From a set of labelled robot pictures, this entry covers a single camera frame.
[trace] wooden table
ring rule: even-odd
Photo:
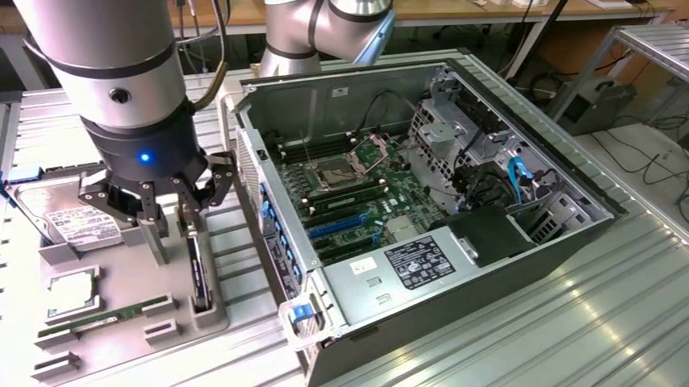
[[[648,12],[647,17],[651,23],[662,23],[668,13],[684,0],[650,0],[656,9],[655,16]],[[540,34],[553,12],[557,0],[551,0],[547,6],[532,7],[525,21],[535,23],[525,44],[517,54],[515,63],[509,70],[509,76],[515,75],[517,68],[525,59],[525,54]],[[396,0],[396,12],[399,13],[397,27],[424,27],[463,24],[495,24],[519,23],[525,17],[525,8],[513,5],[499,6],[489,1],[481,7],[471,0]],[[180,27],[178,11],[170,2],[173,24]],[[635,19],[640,17],[640,11],[632,7],[628,10],[604,10],[591,4],[587,0],[571,0],[559,20],[592,20],[592,19]],[[198,1],[198,23],[204,31],[214,28],[216,17],[209,0]],[[232,19],[228,27],[230,35],[261,34],[266,32],[266,12],[264,0],[232,0]],[[185,14],[185,33],[194,36],[193,17],[189,9]],[[26,25],[21,14],[14,7],[0,7],[0,48],[6,51],[15,71],[21,75],[27,89],[43,89],[46,83],[42,81],[41,73],[26,54],[22,39],[26,34]]]

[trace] metal rack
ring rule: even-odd
[[[548,115],[556,121],[563,116],[582,86],[592,77],[616,42],[623,43],[635,53],[644,55],[684,82],[689,83],[689,27],[670,24],[615,27],[603,41],[575,83],[560,93],[548,109]]]

